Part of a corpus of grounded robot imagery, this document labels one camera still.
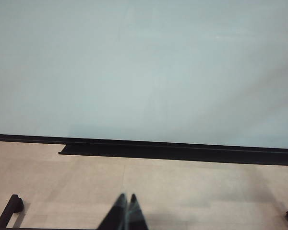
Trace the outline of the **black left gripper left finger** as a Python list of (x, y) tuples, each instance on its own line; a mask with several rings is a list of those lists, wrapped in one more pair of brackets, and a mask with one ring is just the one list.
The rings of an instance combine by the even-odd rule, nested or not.
[(120, 194), (98, 226), (99, 230), (122, 230), (125, 225), (127, 197)]

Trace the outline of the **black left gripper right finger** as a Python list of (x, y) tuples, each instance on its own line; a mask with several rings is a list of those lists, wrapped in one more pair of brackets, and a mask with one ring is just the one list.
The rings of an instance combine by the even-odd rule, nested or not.
[(149, 230), (140, 204), (135, 194), (132, 194), (127, 209), (127, 229), (128, 230)]

